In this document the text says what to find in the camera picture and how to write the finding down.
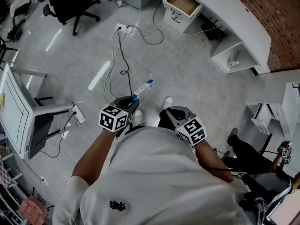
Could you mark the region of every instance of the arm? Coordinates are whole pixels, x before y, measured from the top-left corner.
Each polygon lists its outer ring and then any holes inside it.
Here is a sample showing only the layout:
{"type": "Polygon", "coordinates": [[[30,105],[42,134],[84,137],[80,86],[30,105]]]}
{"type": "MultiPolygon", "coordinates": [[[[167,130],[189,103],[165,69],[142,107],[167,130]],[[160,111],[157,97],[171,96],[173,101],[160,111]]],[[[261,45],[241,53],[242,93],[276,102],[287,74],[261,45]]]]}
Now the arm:
{"type": "MultiPolygon", "coordinates": [[[[269,170],[268,170],[269,173],[274,173],[274,172],[276,171],[276,169],[277,169],[277,164],[278,164],[278,162],[279,162],[279,160],[280,160],[280,158],[281,158],[281,155],[282,155],[282,150],[279,151],[279,153],[277,154],[276,158],[275,158],[274,161],[272,162],[272,164],[271,164],[271,166],[270,166],[270,168],[269,168],[269,170]]],[[[283,166],[284,166],[284,163],[281,162],[280,168],[282,169],[283,166]]]]}
{"type": "Polygon", "coordinates": [[[13,28],[15,27],[15,16],[12,17],[13,28]]]}
{"type": "Polygon", "coordinates": [[[117,133],[103,130],[75,165],[72,176],[79,176],[89,185],[92,185],[99,178],[104,161],[117,133]]]}
{"type": "MultiPolygon", "coordinates": [[[[202,140],[195,146],[196,155],[200,165],[228,169],[211,146],[205,141],[202,140]]],[[[217,171],[213,169],[204,168],[206,171],[211,173],[213,176],[220,178],[226,182],[232,182],[233,176],[230,172],[217,171]]]]}

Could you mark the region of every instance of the small white bottle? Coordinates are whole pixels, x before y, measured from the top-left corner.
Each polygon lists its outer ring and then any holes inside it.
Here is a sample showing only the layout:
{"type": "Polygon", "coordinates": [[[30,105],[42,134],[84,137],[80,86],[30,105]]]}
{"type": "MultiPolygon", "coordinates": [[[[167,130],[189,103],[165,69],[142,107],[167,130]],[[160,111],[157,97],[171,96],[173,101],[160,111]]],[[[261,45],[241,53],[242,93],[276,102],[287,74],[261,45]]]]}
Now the small white bottle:
{"type": "Polygon", "coordinates": [[[122,5],[122,0],[117,0],[117,4],[118,4],[118,7],[123,7],[123,5],[122,5]]]}
{"type": "Polygon", "coordinates": [[[236,67],[236,66],[239,65],[239,64],[240,64],[239,61],[232,61],[232,62],[229,62],[229,63],[227,64],[227,66],[228,66],[229,68],[232,68],[232,67],[236,67]]]}

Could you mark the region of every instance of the shoe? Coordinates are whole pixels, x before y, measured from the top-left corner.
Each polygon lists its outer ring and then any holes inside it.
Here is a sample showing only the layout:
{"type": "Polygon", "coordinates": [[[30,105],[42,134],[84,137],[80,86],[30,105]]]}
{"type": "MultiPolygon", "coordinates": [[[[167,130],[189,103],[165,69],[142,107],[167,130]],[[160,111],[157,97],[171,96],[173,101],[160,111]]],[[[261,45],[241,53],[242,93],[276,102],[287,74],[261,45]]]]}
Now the shoe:
{"type": "Polygon", "coordinates": [[[231,140],[230,140],[230,138],[232,137],[232,136],[235,136],[235,135],[237,135],[238,134],[238,129],[235,127],[232,131],[231,131],[231,133],[230,133],[230,135],[229,135],[229,137],[228,137],[228,139],[227,139],[227,143],[231,146],[231,140]]]}
{"type": "Polygon", "coordinates": [[[163,109],[167,109],[168,107],[173,107],[173,98],[166,97],[163,103],[163,109]]]}
{"type": "Polygon", "coordinates": [[[139,126],[140,124],[145,124],[145,115],[141,109],[135,112],[135,124],[139,126]]]}
{"type": "Polygon", "coordinates": [[[230,151],[228,150],[224,156],[222,157],[222,161],[225,159],[225,158],[229,158],[230,157],[230,151]]]}

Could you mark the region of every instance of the brick wall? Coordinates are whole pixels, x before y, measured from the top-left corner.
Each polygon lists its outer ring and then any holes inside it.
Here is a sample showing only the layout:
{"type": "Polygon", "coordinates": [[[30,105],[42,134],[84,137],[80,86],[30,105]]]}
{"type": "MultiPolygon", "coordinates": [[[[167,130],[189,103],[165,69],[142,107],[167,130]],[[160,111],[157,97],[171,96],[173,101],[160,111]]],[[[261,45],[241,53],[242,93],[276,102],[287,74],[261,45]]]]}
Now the brick wall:
{"type": "Polygon", "coordinates": [[[272,38],[271,71],[300,69],[300,0],[241,0],[272,38]]]}

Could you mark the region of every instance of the open drawer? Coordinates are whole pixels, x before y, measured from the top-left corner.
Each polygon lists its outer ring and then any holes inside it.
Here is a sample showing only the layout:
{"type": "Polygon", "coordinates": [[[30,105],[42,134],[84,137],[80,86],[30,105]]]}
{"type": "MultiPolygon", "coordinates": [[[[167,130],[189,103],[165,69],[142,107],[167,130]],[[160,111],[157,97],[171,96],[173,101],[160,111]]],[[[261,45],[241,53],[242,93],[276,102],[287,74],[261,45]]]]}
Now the open drawer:
{"type": "Polygon", "coordinates": [[[261,133],[270,135],[270,132],[268,131],[268,125],[270,123],[271,118],[272,114],[268,106],[266,104],[259,104],[254,114],[254,118],[252,118],[251,120],[261,133]]]}
{"type": "Polygon", "coordinates": [[[202,4],[195,0],[163,0],[164,7],[170,9],[173,15],[189,22],[194,15],[199,14],[202,4]]]}

